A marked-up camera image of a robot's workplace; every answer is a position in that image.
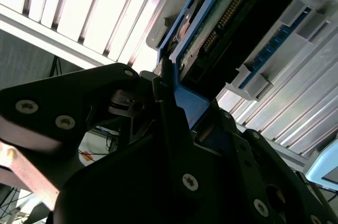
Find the screw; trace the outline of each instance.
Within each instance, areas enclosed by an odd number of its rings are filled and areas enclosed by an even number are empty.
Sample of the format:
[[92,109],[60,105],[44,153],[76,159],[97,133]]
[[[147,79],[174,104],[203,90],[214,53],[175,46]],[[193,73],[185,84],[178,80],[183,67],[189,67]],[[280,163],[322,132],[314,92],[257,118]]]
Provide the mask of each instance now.
[[227,113],[227,112],[224,112],[224,115],[225,115],[226,118],[231,118],[230,114]]
[[256,210],[260,213],[260,215],[262,215],[263,217],[269,216],[269,210],[261,200],[255,199],[253,201],[253,204],[254,204]]
[[125,70],[125,74],[128,75],[128,76],[134,75],[134,73],[132,71],[129,71],[129,70]]
[[321,221],[315,215],[311,215],[311,220],[313,224],[322,224]]
[[252,134],[253,134],[253,136],[254,136],[256,139],[260,139],[260,137],[259,137],[259,134],[258,134],[258,133],[256,133],[256,132],[252,132]]
[[196,191],[199,188],[199,183],[196,178],[191,174],[184,174],[182,177],[182,182],[185,187],[190,191]]
[[56,118],[55,124],[61,129],[70,130],[74,128],[75,120],[70,116],[62,115]]
[[17,111],[23,114],[33,114],[39,109],[38,105],[30,100],[18,101],[15,105],[15,108]]

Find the gray wall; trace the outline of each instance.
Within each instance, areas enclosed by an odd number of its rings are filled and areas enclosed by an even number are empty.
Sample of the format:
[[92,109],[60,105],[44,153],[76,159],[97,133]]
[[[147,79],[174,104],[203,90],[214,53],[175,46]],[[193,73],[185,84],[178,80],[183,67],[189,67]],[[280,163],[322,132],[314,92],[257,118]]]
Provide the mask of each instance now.
[[[0,89],[47,78],[54,55],[0,30]],[[81,68],[61,60],[62,72]]]

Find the blue object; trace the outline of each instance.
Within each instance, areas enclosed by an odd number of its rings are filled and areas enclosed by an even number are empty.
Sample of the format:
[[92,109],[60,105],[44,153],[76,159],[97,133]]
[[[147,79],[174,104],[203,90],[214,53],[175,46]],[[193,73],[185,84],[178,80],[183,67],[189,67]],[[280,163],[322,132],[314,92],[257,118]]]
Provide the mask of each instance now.
[[[184,12],[188,7],[193,3],[194,0],[188,0],[185,4],[183,10],[175,21],[173,27],[169,31],[167,37],[163,41],[161,47],[158,50],[157,60],[160,61],[162,57],[162,50],[166,46],[167,42],[172,38],[175,29],[179,26],[180,22],[183,19]],[[171,54],[170,59],[173,62],[174,66],[174,93],[176,103],[179,107],[183,108],[189,123],[189,127],[192,128],[198,119],[203,115],[203,113],[208,108],[210,102],[203,98],[202,96],[190,91],[189,89],[183,87],[180,83],[180,58],[183,55],[186,47],[193,38],[194,34],[198,30],[199,26],[203,22],[210,8],[213,6],[216,0],[205,0],[201,6],[199,12],[197,13],[195,19],[190,25],[184,39],[178,44],[175,51]]]
[[309,167],[305,168],[304,173],[309,181],[337,191],[338,176],[337,181],[330,181],[324,177],[338,167],[338,138],[306,166],[308,165]]
[[249,83],[249,81],[256,75],[262,66],[269,60],[269,58],[271,58],[271,56],[285,42],[291,33],[300,25],[309,12],[311,12],[311,9],[307,7],[290,27],[283,25],[279,30],[276,31],[275,35],[268,41],[263,49],[258,52],[253,62],[247,65],[251,73],[242,82],[242,84],[239,86],[239,89],[243,89]]

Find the blue plastic frame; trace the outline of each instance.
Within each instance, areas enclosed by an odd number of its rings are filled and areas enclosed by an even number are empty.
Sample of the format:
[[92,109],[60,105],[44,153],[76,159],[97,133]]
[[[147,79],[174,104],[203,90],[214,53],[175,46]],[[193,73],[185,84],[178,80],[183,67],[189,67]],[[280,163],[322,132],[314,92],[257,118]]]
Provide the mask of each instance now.
[[[180,83],[180,72],[179,72],[179,61],[184,53],[184,50],[188,46],[189,42],[193,38],[194,34],[198,30],[199,26],[203,22],[204,18],[206,17],[207,13],[209,12],[212,5],[215,3],[216,0],[205,0],[203,5],[201,6],[199,12],[197,13],[194,21],[192,22],[191,26],[189,27],[185,38],[178,44],[175,51],[171,54],[170,59],[174,65],[174,93],[176,103],[179,107],[182,107],[185,111],[189,127],[192,128],[194,124],[198,121],[198,119],[203,115],[203,113],[208,108],[210,102],[203,98],[202,96],[190,91],[189,89],[185,88]],[[177,20],[175,21],[173,27],[169,31],[167,37],[163,41],[162,45],[158,51],[158,62],[162,57],[162,50],[167,44],[167,42],[172,38],[174,34],[174,30],[180,24],[181,20],[183,19],[183,14],[188,8],[188,6],[193,2],[193,0],[188,0],[185,4],[183,10],[181,11],[180,15],[178,16]]]
[[330,182],[323,177],[338,166],[338,139],[327,146],[306,171],[305,177],[314,183],[338,191],[338,182]]

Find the green circuit board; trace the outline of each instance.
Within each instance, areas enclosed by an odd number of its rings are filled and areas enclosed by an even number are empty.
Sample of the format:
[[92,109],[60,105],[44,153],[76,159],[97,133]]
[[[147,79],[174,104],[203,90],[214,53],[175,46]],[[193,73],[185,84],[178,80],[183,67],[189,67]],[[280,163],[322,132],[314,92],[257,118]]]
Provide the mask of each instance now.
[[183,69],[188,64],[189,58],[198,53],[200,48],[206,45],[208,39],[212,38],[212,30],[220,22],[232,2],[233,0],[217,0],[215,2],[182,55],[180,69]]

